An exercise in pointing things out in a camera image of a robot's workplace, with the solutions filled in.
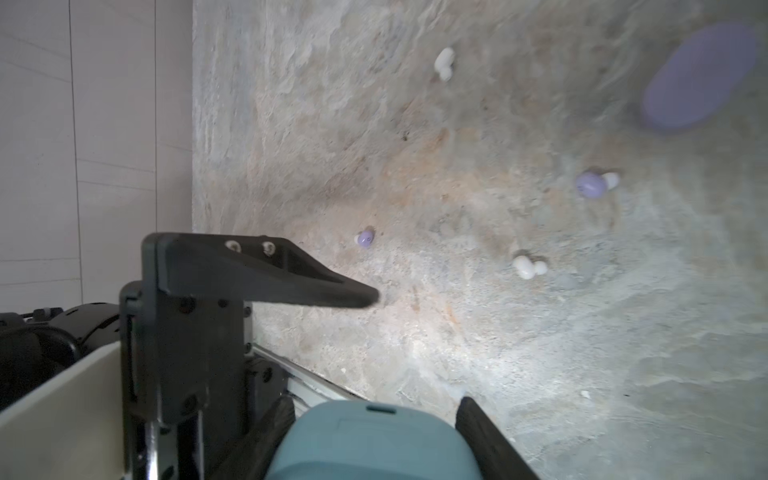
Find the purple earbud charging case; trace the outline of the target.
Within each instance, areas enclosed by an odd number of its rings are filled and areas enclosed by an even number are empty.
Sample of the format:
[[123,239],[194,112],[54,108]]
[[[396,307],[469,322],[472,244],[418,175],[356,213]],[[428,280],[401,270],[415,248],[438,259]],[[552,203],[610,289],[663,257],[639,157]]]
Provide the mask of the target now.
[[717,23],[683,41],[650,80],[640,103],[645,122],[687,129],[716,113],[754,68],[758,40],[742,23]]

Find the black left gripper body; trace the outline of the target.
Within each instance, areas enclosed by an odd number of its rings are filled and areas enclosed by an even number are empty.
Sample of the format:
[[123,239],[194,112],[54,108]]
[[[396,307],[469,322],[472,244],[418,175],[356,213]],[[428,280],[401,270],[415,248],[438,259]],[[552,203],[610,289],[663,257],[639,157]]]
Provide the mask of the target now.
[[250,354],[241,301],[120,293],[125,476],[210,479],[284,392],[284,371]]

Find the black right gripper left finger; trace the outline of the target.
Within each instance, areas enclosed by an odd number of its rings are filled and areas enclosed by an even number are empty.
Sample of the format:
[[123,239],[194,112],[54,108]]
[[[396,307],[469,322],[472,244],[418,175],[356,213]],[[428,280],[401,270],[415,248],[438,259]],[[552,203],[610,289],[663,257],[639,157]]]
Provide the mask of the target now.
[[281,396],[235,446],[210,479],[265,479],[271,462],[296,421],[290,396]]

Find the light blue earbud charging case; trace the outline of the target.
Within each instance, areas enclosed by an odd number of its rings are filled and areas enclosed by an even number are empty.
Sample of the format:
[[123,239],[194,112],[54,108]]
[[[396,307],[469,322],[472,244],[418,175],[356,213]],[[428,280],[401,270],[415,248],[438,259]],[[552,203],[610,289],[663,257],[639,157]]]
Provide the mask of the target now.
[[277,449],[268,479],[480,479],[461,434],[431,414],[338,400],[303,413]]

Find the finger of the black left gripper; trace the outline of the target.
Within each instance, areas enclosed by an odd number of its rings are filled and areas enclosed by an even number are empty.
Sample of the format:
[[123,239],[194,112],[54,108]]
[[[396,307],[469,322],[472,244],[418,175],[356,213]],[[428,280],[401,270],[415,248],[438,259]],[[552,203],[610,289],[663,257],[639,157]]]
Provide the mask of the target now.
[[346,309],[379,300],[285,238],[161,232],[141,255],[145,286],[173,297]]

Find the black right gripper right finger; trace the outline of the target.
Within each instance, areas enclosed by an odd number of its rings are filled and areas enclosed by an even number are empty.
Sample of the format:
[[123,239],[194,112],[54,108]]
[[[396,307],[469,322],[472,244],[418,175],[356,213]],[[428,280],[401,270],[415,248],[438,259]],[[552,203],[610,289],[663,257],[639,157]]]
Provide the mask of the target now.
[[484,479],[539,479],[471,397],[462,398],[456,412],[455,429],[469,445]]

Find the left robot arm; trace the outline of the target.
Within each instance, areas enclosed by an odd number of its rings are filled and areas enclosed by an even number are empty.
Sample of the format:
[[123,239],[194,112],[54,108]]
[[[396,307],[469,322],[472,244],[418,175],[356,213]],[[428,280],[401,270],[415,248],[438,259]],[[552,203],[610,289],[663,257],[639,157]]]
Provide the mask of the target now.
[[254,303],[363,309],[378,291],[274,237],[155,233],[117,303],[1,316],[5,479],[261,479],[293,367]]

